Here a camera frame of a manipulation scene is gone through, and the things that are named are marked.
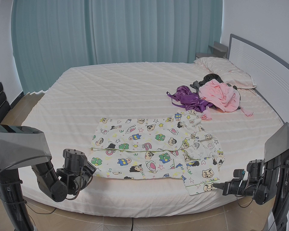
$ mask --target curtain fold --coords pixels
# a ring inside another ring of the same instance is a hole
[[[220,41],[222,0],[14,0],[12,45],[23,91],[75,66],[192,63]]]

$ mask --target pile of clothes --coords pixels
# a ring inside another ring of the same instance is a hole
[[[244,109],[240,105],[241,96],[236,86],[231,86],[222,81],[217,74],[208,74],[204,77],[203,81],[195,81],[190,84],[190,87],[196,89],[196,93],[192,93],[187,86],[180,86],[177,92],[167,95],[181,105],[172,104],[178,107],[185,108],[186,110],[195,110],[202,112],[202,119],[211,120],[211,115],[208,111],[209,107],[216,106],[223,112],[233,112],[241,109],[245,115],[251,116],[252,111]]]

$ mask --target green cartoon character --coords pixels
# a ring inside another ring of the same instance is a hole
[[[168,163],[171,160],[171,157],[168,153],[164,153],[159,155],[160,161],[163,162],[163,164]]]
[[[166,137],[163,134],[158,134],[158,135],[155,136],[155,139],[158,140],[158,141],[164,141],[165,138]]]
[[[124,150],[126,150],[126,149],[128,149],[128,144],[126,144],[126,143],[124,143],[124,144],[120,144],[119,146],[118,146],[118,148],[119,149],[124,149]]]
[[[98,158],[98,157],[93,157],[91,159],[91,163],[94,164],[95,166],[98,166],[98,165],[101,165],[102,160],[100,158]]]

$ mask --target pink star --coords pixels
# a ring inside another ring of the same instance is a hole
[[[164,169],[163,165],[160,165],[160,164],[159,164],[158,168],[161,169],[161,170]]]

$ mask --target white headboard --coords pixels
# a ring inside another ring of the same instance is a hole
[[[256,82],[256,92],[289,122],[289,64],[270,51],[231,34],[227,58]]]

